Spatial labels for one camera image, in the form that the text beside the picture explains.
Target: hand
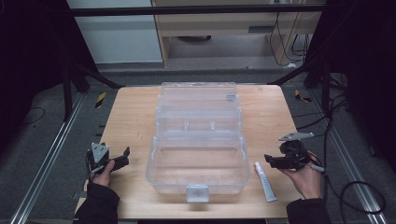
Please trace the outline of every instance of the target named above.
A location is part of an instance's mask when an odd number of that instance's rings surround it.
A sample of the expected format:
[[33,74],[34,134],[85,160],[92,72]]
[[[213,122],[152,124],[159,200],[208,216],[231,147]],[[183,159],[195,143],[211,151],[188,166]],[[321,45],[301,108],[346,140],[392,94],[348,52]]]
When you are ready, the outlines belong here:
[[115,162],[111,160],[100,175],[93,175],[92,183],[108,187],[110,183],[110,172],[113,169],[114,164]]
[[280,172],[287,175],[294,184],[294,187],[303,195],[305,199],[314,199],[321,197],[320,179],[321,173],[312,169],[309,162],[299,171],[281,170]]

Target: black sleeve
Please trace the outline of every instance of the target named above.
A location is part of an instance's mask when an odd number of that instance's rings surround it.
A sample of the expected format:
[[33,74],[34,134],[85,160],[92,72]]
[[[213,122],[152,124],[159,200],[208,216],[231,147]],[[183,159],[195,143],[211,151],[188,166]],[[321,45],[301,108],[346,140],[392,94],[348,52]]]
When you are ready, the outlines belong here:
[[120,197],[114,190],[90,184],[87,199],[77,210],[73,224],[117,224],[119,201]]
[[290,224],[331,224],[323,199],[297,200],[286,207]]

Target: clear plastic box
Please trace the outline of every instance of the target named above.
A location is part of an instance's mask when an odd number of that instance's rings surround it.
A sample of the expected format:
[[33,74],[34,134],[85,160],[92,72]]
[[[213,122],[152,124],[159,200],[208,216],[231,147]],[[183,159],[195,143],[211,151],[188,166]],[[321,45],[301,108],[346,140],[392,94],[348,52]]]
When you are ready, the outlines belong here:
[[250,179],[234,83],[163,83],[147,181],[158,193],[237,194]]

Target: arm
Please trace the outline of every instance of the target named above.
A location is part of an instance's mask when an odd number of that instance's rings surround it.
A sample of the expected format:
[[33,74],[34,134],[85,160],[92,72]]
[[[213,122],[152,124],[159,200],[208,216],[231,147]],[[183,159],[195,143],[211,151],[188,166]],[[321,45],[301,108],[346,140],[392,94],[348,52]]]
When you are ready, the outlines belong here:
[[108,187],[113,166],[114,161],[111,161],[101,175],[93,178],[87,199],[77,210],[73,224],[118,223],[120,197]]
[[303,200],[290,203],[286,209],[290,224],[330,224],[326,205],[321,199],[321,173],[312,169],[308,163],[299,171],[280,170],[287,175],[294,187],[303,195]]

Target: light wood tabletop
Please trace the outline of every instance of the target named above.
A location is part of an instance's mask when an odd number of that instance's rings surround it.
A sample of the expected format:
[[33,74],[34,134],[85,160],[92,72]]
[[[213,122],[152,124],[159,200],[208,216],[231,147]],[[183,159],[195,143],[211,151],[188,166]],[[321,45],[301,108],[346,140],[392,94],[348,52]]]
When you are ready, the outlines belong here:
[[[278,137],[295,132],[285,97],[278,86],[236,85],[242,109],[251,179],[240,194],[211,195],[209,203],[186,203],[185,195],[158,194],[145,178],[156,105],[161,87],[126,87],[119,90],[101,143],[110,158],[130,147],[130,164],[113,172],[110,187],[120,196],[119,218],[272,218],[286,217],[286,205],[301,198],[288,177],[273,169],[264,154],[283,156]],[[277,201],[268,203],[255,172],[258,161]]]

